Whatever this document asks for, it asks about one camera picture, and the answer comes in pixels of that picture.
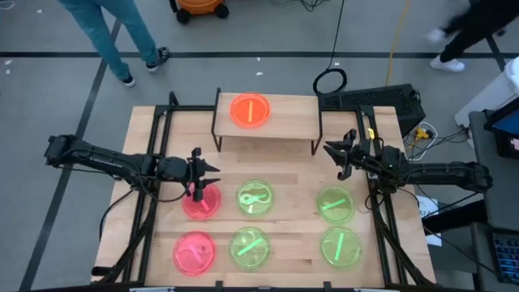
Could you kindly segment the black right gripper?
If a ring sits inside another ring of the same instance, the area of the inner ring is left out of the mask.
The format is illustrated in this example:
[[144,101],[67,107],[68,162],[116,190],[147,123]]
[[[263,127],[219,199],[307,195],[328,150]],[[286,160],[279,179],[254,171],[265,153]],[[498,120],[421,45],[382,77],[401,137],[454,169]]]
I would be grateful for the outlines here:
[[348,131],[342,141],[326,141],[326,153],[341,167],[341,172],[337,175],[340,181],[344,181],[351,176],[352,168],[365,170],[372,174],[381,174],[380,163],[362,146],[367,142],[361,140],[354,144],[357,131]]

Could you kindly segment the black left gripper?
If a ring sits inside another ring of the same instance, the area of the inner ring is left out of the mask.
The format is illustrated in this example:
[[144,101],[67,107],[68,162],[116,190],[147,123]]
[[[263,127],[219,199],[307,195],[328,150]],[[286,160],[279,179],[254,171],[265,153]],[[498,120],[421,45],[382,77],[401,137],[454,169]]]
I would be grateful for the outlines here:
[[219,178],[202,177],[205,172],[220,172],[220,170],[201,159],[201,148],[194,148],[186,159],[167,157],[160,160],[157,167],[157,179],[160,182],[179,183],[184,188],[184,194],[190,196],[194,202],[203,199],[203,189],[210,184],[219,182]]

